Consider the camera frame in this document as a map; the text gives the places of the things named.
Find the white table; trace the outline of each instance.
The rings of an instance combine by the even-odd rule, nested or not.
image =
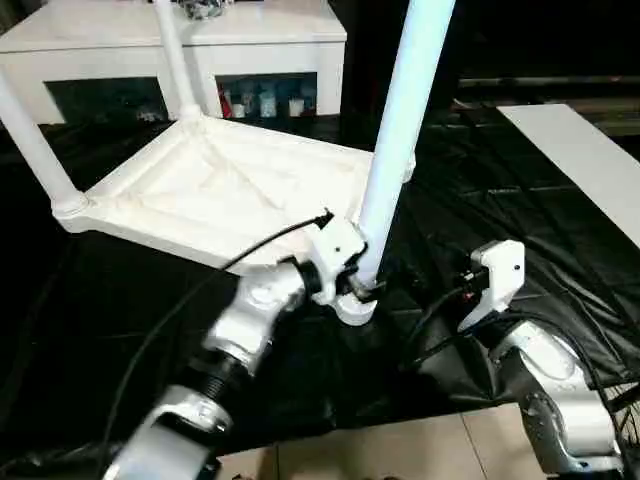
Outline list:
[[[189,21],[174,5],[191,81],[221,116],[216,75],[317,73],[318,115],[340,112],[347,34],[326,0],[239,2]],[[37,123],[64,123],[45,81],[156,77],[170,118],[178,101],[153,5],[53,0],[0,37],[0,65]]]

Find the tile floor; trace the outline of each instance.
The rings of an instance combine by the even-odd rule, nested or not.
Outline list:
[[[220,480],[544,480],[516,405],[336,431],[221,459]]]

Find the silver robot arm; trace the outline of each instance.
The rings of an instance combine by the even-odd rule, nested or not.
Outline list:
[[[491,243],[471,255],[489,271],[488,287],[460,330],[507,309],[524,284],[524,245]],[[515,396],[542,470],[550,475],[621,471],[609,412],[589,389],[585,368],[562,339],[532,321],[499,322],[480,330],[501,379]]]
[[[355,271],[366,248],[357,228],[337,217],[311,237],[304,261],[285,259],[240,280],[232,303],[107,469],[106,480],[215,478],[214,447],[233,425],[278,318],[307,299],[330,305],[339,277]]]

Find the black plastic sheet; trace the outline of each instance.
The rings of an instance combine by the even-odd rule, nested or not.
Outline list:
[[[343,117],[340,129],[337,122],[273,126],[371,148],[375,131],[360,127],[366,122]],[[61,127],[48,136],[87,188],[166,126]],[[473,340],[429,360],[423,374],[398,369],[403,355],[455,331],[469,305],[447,305],[420,345],[404,350],[420,306],[450,287],[461,252],[493,239],[527,245],[527,284],[516,306],[571,330],[607,383],[640,376],[635,245],[499,114],[423,130],[385,269],[413,271],[427,286],[424,298],[396,289],[361,328],[313,306],[286,319],[227,450],[507,401]],[[95,457],[115,387],[143,335],[210,269],[101,233],[67,234],[8,137],[0,141],[0,172],[1,453],[11,471],[41,474]],[[114,442],[132,432],[230,301],[235,282],[219,272],[154,342],[127,390]]]

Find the black cable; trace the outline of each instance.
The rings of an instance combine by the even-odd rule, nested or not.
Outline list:
[[[440,297],[436,298],[432,303],[430,303],[426,311],[422,314],[422,316],[416,321],[416,323],[411,328],[411,331],[407,335],[404,346],[402,347],[402,352],[400,355],[401,359],[406,358],[406,355],[410,352],[411,346],[415,342],[416,338],[424,332],[427,323],[433,318],[433,315],[449,300],[455,298],[464,292],[464,287],[455,287],[449,290],[448,292],[443,293]]]
[[[627,425],[627,421],[629,420],[629,416],[631,415],[631,409],[628,408],[625,412],[622,420],[620,420],[620,428],[624,428]]]
[[[631,439],[631,435],[629,435],[629,443],[631,443],[631,445],[638,445],[638,443],[640,443],[640,438],[638,437],[638,425],[636,425],[636,418],[633,415],[633,412],[631,412],[631,428],[633,429],[633,440]]]
[[[633,405],[638,400],[640,400],[640,383],[613,398],[611,400],[611,407],[617,412],[625,407]]]
[[[315,217],[315,218],[311,218],[309,220],[305,220],[304,222],[296,223],[294,225],[290,225],[290,226],[288,226],[288,227],[286,227],[286,228],[274,233],[273,235],[268,236],[264,240],[259,241],[258,243],[256,243],[252,247],[248,248],[244,252],[240,253],[236,257],[233,257],[231,260],[229,260],[224,265],[222,265],[219,268],[219,270],[228,270],[229,268],[231,268],[234,265],[236,265],[238,262],[242,261],[243,259],[245,259],[249,255],[254,253],[256,250],[264,247],[268,243],[270,243],[270,242],[272,242],[272,241],[274,241],[274,240],[276,240],[276,239],[278,239],[278,238],[280,238],[280,237],[282,237],[284,235],[287,235],[287,234],[289,234],[291,232],[294,232],[296,230],[300,230],[301,228],[308,227],[309,225],[313,225],[313,224],[316,224],[316,225],[318,225],[318,226],[320,226],[322,228],[324,225],[326,225],[326,223],[329,220],[331,220],[332,217],[333,217],[333,214],[327,212],[325,215],[322,215],[322,216],[319,216],[319,217]],[[173,306],[173,308],[171,310],[169,310],[167,312],[167,314],[164,315],[153,326],[153,328],[151,330],[149,330],[149,332],[145,335],[144,339],[142,340],[142,343],[140,344],[140,347],[138,347],[138,350],[136,351],[136,353],[133,355],[133,357],[129,361],[129,364],[127,365],[127,368],[126,368],[126,370],[124,372],[124,375],[122,376],[122,379],[120,380],[120,383],[118,384],[118,388],[116,389],[116,393],[114,395],[113,403],[111,404],[111,410],[109,411],[109,416],[107,417],[107,425],[106,425],[105,430],[104,430],[104,435],[103,435],[103,438],[102,438],[102,446],[100,448],[100,454],[99,454],[98,469],[97,469],[97,475],[96,475],[98,479],[102,478],[103,470],[105,468],[105,465],[107,464],[107,459],[109,457],[109,440],[111,438],[111,433],[112,433],[112,430],[113,430],[113,426],[115,424],[116,418],[118,417],[120,404],[122,403],[122,398],[124,397],[125,390],[127,388],[127,385],[129,384],[129,381],[131,379],[131,376],[133,375],[133,372],[134,372],[136,366],[138,365],[138,362],[140,361],[140,359],[142,358],[142,356],[146,352],[147,348],[149,348],[149,345],[151,345],[151,343],[156,339],[156,337],[158,336],[160,331],[164,328],[164,326],[167,323],[169,323],[169,320],[171,320],[180,310],[182,310],[182,308],[184,308],[184,306],[200,290],[202,290],[202,288],[205,285],[207,285],[214,278],[215,274],[216,274],[216,270],[214,270],[209,275],[204,277],[200,282],[198,282],[196,285],[194,285],[191,288],[191,290],[189,290],[187,293],[185,293],[182,296],[182,298],[180,298],[180,300],[178,300],[178,302]]]
[[[517,321],[517,320],[533,320],[536,323],[546,325],[547,327],[550,327],[551,329],[556,330],[561,336],[564,337],[565,341],[569,344],[569,346],[573,349],[573,351],[576,353],[578,358],[582,361],[582,364],[584,365],[585,370],[587,371],[589,377],[591,378],[591,383],[593,384],[593,388],[598,393],[598,396],[600,397],[600,401],[602,402],[603,406],[607,410],[607,413],[609,414],[609,417],[613,424],[616,441],[620,448],[620,456],[624,464],[625,478],[633,480],[634,479],[633,469],[631,467],[632,464],[626,449],[625,440],[622,437],[622,432],[621,432],[620,426],[618,425],[615,412],[611,408],[611,404],[605,392],[604,386],[602,384],[602,381],[600,379],[600,376],[598,375],[598,372],[595,366],[593,365],[593,362],[591,361],[591,358],[589,357],[586,349],[582,346],[582,344],[577,340],[577,338],[571,332],[569,332],[567,329],[558,325],[549,317],[539,312],[527,312],[527,311],[521,311],[521,310],[510,311],[501,315],[487,317],[481,320],[480,322],[472,325],[471,327],[466,328],[465,330],[456,332],[455,334],[443,340],[436,346],[430,348],[424,354],[422,354],[419,358],[413,360],[410,364],[410,367],[419,366],[425,360],[436,355],[443,349],[453,345],[454,343],[459,342],[464,338],[468,338],[472,336],[475,332],[482,329],[486,325],[497,323],[497,322],[503,322],[503,321]]]

